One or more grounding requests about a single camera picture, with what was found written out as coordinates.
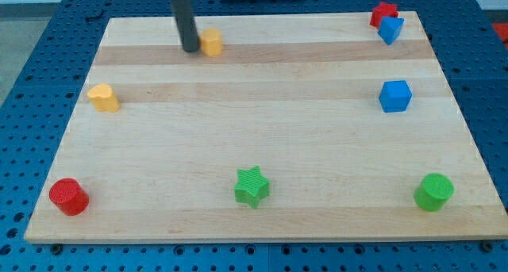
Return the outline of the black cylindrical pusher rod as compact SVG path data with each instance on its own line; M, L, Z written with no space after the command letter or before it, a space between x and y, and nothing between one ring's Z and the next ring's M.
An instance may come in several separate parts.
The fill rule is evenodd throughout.
M188 53L198 51L200 42L191 0L170 0L170 3L183 50Z

